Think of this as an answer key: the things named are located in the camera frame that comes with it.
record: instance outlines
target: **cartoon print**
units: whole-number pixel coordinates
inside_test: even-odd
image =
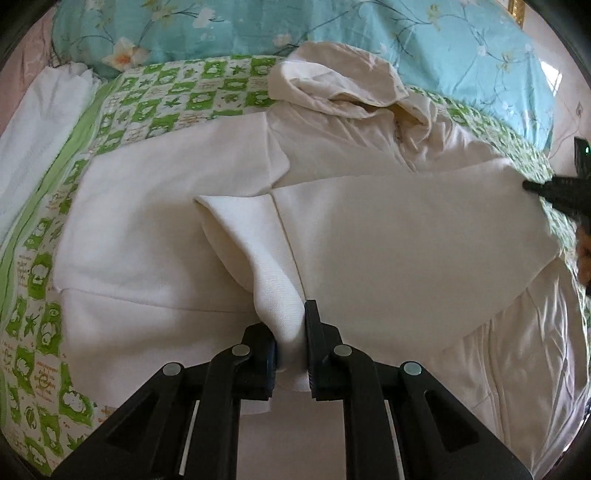
[[[143,122],[148,118],[152,118],[156,113],[156,108],[160,103],[161,99],[146,100],[145,102],[138,103],[138,107],[131,117],[132,122]]]
[[[170,132],[174,128],[174,123],[178,120],[178,116],[179,113],[155,118],[152,125],[150,125],[147,138]]]
[[[72,202],[74,201],[74,195],[76,194],[77,190],[78,190],[78,185],[77,184],[72,185],[72,188],[68,192],[68,195],[66,195],[66,198],[64,198],[61,201],[61,203],[60,203],[60,213],[61,214],[67,215],[70,212]]]
[[[163,66],[164,63],[154,63],[153,65],[148,65],[146,68],[144,68],[144,75],[159,72],[162,70]]]
[[[269,94],[265,90],[259,90],[257,92],[248,92],[246,95],[247,106],[257,106],[260,108],[268,107],[273,105],[275,100],[269,98]]]
[[[59,236],[61,235],[61,232],[63,231],[63,229],[64,229],[64,224],[62,223],[54,231],[52,231],[51,235],[49,236],[49,241],[50,242],[56,241],[59,238]]]
[[[246,73],[246,68],[240,65],[234,65],[232,68],[232,75],[240,75],[241,73]]]
[[[139,83],[140,88],[149,87],[152,84],[153,79],[144,79]]]
[[[130,114],[131,114],[131,110],[124,110],[123,112],[121,112],[121,115],[119,115],[119,117],[117,118],[117,121],[120,124],[126,122],[127,119],[129,118]]]
[[[148,91],[148,89],[145,88],[145,89],[134,90],[133,92],[130,92],[127,95],[127,97],[125,97],[123,100],[121,100],[121,105],[123,105],[123,106],[131,105],[132,103],[137,102],[139,99],[141,99],[145,95],[145,93],[147,91]]]
[[[37,406],[39,413],[39,423],[41,425],[41,437],[44,445],[49,448],[54,455],[64,456],[64,449],[60,444],[60,419],[58,415],[51,415],[43,407]]]
[[[224,79],[222,90],[232,90],[235,92],[246,90],[248,79]]]
[[[29,235],[29,237],[25,240],[23,246],[27,250],[37,250],[41,245],[41,242],[43,242],[43,236],[45,235],[45,232],[49,230],[49,227],[51,226],[52,222],[53,219],[50,218],[42,218],[41,220],[39,220],[39,223],[31,233],[31,235]]]
[[[222,77],[224,72],[226,71],[226,65],[228,65],[228,63],[226,61],[207,61],[207,62],[205,62],[205,66],[203,67],[203,74],[201,75],[201,78],[213,79],[213,78]]]
[[[103,115],[103,118],[100,121],[100,128],[99,128],[99,132],[98,132],[99,137],[109,133],[109,130],[111,129],[111,125],[113,125],[114,118],[115,118],[115,112],[106,113]]]
[[[37,332],[37,350],[43,355],[59,356],[61,343],[61,305],[47,303]]]
[[[7,385],[8,388],[8,408],[12,421],[17,425],[21,424],[21,402],[18,398],[18,389]]]
[[[78,179],[80,174],[82,173],[82,170],[84,169],[84,167],[86,167],[87,163],[88,163],[88,160],[75,161],[74,164],[72,165],[72,169],[70,170],[70,173],[68,174],[67,178],[64,180],[64,185],[71,185],[72,183],[74,183]]]
[[[12,315],[8,324],[6,325],[6,333],[9,334],[13,338],[18,339],[18,334],[21,331],[22,320],[25,316],[25,311],[27,309],[27,301],[25,298],[19,296],[17,297],[17,302],[15,303],[14,310],[12,311]]]
[[[80,445],[82,445],[82,442],[86,440],[86,437],[84,435],[76,439],[74,437],[71,437],[69,433],[67,433],[66,435],[68,437],[68,448],[72,451],[76,450]]]
[[[178,75],[179,70],[180,68],[160,71],[160,74],[154,82],[154,85],[166,85],[167,83],[173,83]]]
[[[47,463],[45,450],[35,440],[25,437],[25,446],[27,448],[27,460],[37,467],[45,476],[51,475],[51,467]]]
[[[264,77],[269,75],[271,68],[275,64],[277,59],[266,58],[266,59],[252,59],[251,60],[251,75]]]
[[[168,95],[178,95],[179,93],[186,93],[193,90],[197,82],[181,82],[175,83],[168,91]]]
[[[45,299],[51,266],[51,254],[47,252],[37,255],[33,261],[27,284],[27,291],[31,298],[35,300]]]
[[[27,407],[25,409],[25,420],[27,421],[27,425],[29,425],[30,429],[37,429],[37,418],[35,417],[35,410],[33,407]]]
[[[76,423],[92,426],[93,408],[83,395],[80,395],[72,386],[72,378],[67,364],[61,363],[61,389],[59,393],[59,412],[67,415]]]
[[[238,116],[242,115],[242,110],[216,110],[213,113],[212,118],[217,118],[218,116]]]
[[[245,95],[242,93],[226,93],[225,95],[218,94],[216,96],[215,109],[221,110],[236,110],[242,112],[244,108]]]
[[[216,92],[192,93],[187,102],[187,110],[211,110]]]
[[[117,91],[122,92],[124,90],[131,90],[137,82],[138,77],[127,77]]]
[[[35,353],[30,352],[22,346],[17,346],[17,355],[14,361],[12,373],[17,378],[18,386],[33,395],[33,386],[31,385],[31,374],[35,366]]]
[[[119,130],[117,132],[111,133],[107,137],[105,143],[97,150],[96,154],[102,155],[103,153],[107,153],[116,149],[120,145],[123,135],[125,135],[125,130]]]
[[[164,102],[165,106],[169,107],[169,108],[174,108],[177,105],[180,105],[181,102],[178,101],[180,97],[175,97],[172,100],[169,100],[168,102]]]
[[[37,319],[39,315],[33,316],[31,313],[29,316],[25,317],[25,331],[22,333],[23,337],[26,337],[29,333],[33,333],[35,331],[35,326],[37,325]]]

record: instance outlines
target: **pillow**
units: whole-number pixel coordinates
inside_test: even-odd
[[[530,39],[495,0],[63,0],[53,40],[63,60],[109,78],[140,64],[348,43],[539,149],[552,130],[554,97]]]

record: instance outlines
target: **bed sheet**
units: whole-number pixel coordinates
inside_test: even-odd
[[[81,176],[92,159],[121,145],[221,115],[272,104],[269,56],[218,57],[130,69],[104,86],[25,207],[0,262],[0,403],[10,444],[49,474],[111,413],[75,390],[60,351],[61,305],[51,284],[57,241]],[[510,158],[528,178],[552,175],[545,157],[498,120],[417,87],[456,122]],[[551,227],[574,268],[574,232],[547,209]],[[36,235],[44,225],[44,233]],[[584,291],[579,291],[584,300]],[[589,309],[585,308],[589,321]]]

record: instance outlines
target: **fabric fold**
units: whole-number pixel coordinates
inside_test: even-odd
[[[558,244],[522,180],[508,160],[498,160],[441,174],[338,177],[261,197],[199,202],[219,222],[203,227],[225,267],[235,279],[254,279],[255,308],[281,332],[286,362],[298,357],[294,345],[304,352],[295,327],[303,329],[304,293],[346,342],[397,365],[478,328],[556,257]],[[273,308],[259,310],[260,304]],[[282,367],[294,377],[302,373],[296,363]]]

